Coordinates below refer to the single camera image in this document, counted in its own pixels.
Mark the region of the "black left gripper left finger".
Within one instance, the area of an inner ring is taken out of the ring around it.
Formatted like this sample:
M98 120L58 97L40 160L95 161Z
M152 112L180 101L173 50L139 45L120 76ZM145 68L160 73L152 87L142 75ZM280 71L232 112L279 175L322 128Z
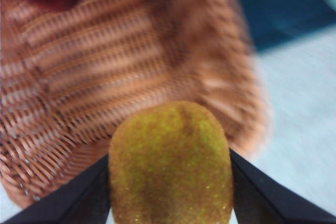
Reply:
M106 223L108 155L5 223Z

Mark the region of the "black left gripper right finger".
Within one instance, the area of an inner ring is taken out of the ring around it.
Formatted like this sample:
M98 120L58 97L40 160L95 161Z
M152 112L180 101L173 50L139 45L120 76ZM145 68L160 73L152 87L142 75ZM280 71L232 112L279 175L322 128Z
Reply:
M238 223L335 223L335 216L230 150Z

